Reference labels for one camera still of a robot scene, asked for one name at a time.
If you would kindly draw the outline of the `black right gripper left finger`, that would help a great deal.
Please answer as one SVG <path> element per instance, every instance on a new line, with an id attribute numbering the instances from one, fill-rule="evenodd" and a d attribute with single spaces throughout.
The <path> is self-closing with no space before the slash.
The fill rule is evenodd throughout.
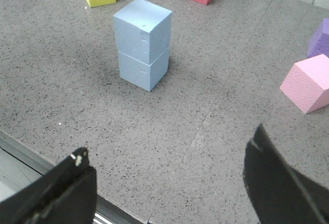
<path id="1" fill-rule="evenodd" d="M 93 223 L 97 173 L 81 147 L 1 202 L 1 223 Z"/>

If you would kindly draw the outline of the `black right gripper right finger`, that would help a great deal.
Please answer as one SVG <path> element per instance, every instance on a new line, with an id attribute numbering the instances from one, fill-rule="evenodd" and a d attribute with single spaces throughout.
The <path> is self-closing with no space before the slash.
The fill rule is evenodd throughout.
<path id="1" fill-rule="evenodd" d="M 287 164 L 262 125 L 246 145 L 243 180 L 260 223 L 328 223 L 328 189 Z"/>

